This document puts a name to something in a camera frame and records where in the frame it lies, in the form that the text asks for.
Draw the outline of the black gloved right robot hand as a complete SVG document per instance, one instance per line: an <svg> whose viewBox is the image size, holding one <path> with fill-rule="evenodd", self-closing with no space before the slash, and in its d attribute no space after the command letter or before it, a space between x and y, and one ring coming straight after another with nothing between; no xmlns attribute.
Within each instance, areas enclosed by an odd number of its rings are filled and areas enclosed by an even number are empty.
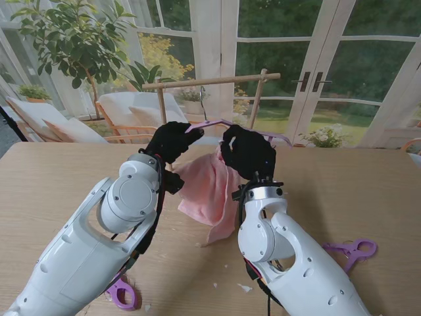
<svg viewBox="0 0 421 316"><path fill-rule="evenodd" d="M276 150L258 132L232 125L223 133L220 150L226 166L242 178L273 179Z"/></svg>

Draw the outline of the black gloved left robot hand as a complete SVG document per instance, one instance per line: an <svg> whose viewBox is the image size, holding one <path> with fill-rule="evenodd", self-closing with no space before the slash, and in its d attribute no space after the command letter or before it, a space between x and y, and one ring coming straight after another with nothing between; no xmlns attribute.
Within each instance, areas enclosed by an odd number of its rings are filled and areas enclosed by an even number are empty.
<svg viewBox="0 0 421 316"><path fill-rule="evenodd" d="M160 126L144 152L148 155L158 155L165 163L172 164L191 144L204 136L202 128L187 132L190 126L190 123L176 121Z"/></svg>

